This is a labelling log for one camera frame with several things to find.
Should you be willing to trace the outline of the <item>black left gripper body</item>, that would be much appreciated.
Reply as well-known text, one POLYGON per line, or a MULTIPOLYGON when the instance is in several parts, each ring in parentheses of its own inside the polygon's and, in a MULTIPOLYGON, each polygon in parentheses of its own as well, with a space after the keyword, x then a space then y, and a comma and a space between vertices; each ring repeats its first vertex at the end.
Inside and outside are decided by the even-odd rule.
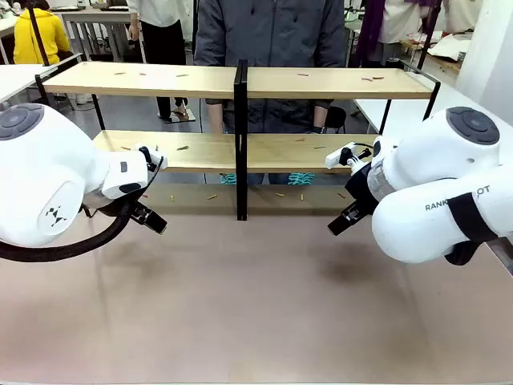
POLYGON ((82 210, 89 218, 92 218, 97 211, 108 217, 119 217, 126 204, 129 204, 127 212, 131 215, 131 219, 139 220, 140 204, 137 203, 139 198, 139 192, 131 192, 114 200, 105 197, 101 192, 90 192, 83 198, 82 210))

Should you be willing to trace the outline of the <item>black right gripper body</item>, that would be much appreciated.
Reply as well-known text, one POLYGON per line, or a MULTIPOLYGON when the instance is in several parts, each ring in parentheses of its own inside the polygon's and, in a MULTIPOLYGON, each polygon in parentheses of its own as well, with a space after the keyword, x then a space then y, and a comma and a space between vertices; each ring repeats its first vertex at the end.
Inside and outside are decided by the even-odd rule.
POLYGON ((348 213, 373 213, 378 206, 378 201, 372 195, 367 181, 370 169, 371 164, 367 163, 355 172, 345 185, 345 189, 354 199, 346 209, 348 213))

